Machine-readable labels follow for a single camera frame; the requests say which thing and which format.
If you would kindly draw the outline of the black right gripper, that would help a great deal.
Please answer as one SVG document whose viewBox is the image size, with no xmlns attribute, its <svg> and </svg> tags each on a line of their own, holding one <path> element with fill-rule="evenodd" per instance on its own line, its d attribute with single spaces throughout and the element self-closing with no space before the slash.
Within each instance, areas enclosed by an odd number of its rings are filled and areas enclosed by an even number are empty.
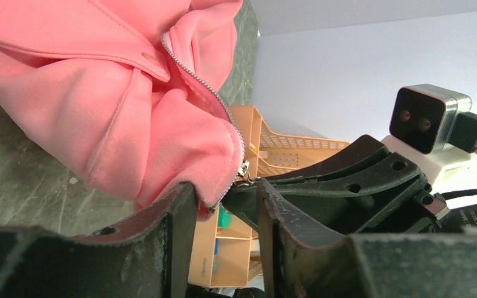
<svg viewBox="0 0 477 298">
<path fill-rule="evenodd" d="M 336 173 L 287 175 L 237 184 L 224 197 L 225 210 L 258 228 L 257 191 L 273 191 L 322 225 L 349 233 L 458 233 L 477 228 L 477 203 L 450 209 L 452 199 L 477 189 L 429 194 L 426 175 L 398 153 L 375 155 Z"/>
</svg>

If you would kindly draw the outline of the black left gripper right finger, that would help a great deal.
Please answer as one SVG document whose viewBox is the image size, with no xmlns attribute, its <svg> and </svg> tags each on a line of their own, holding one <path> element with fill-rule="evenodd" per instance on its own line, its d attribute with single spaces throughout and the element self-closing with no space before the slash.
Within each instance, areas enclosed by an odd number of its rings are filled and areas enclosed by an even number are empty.
<svg viewBox="0 0 477 298">
<path fill-rule="evenodd" d="M 265 180 L 257 210 L 267 297 L 477 297 L 477 228 L 345 236 Z"/>
</svg>

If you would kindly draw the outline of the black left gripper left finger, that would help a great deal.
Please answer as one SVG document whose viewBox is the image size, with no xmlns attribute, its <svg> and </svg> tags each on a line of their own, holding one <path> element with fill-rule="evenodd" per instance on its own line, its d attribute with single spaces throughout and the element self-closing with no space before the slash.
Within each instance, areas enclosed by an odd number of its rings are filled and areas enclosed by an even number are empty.
<svg viewBox="0 0 477 298">
<path fill-rule="evenodd" d="M 197 213 L 182 183 L 90 235 L 0 226 L 0 297 L 184 297 Z"/>
</svg>

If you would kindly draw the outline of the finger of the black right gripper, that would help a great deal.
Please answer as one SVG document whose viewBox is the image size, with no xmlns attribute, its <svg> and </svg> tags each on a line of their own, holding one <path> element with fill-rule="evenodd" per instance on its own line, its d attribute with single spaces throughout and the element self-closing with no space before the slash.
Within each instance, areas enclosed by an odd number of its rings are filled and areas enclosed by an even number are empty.
<svg viewBox="0 0 477 298">
<path fill-rule="evenodd" d="M 295 171 L 270 176 L 268 181 L 330 180 L 349 176 L 389 156 L 391 152 L 377 139 L 363 135 L 340 152 L 314 165 Z"/>
</svg>

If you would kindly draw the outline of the pink zip-up jacket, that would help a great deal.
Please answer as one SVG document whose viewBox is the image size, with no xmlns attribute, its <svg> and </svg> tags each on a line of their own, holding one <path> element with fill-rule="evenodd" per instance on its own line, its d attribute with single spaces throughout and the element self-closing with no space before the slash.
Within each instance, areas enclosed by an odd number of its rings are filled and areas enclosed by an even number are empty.
<svg viewBox="0 0 477 298">
<path fill-rule="evenodd" d="M 150 205 L 194 184 L 206 219 L 247 172 L 218 92 L 242 1 L 0 1 L 0 106 L 90 187 Z"/>
</svg>

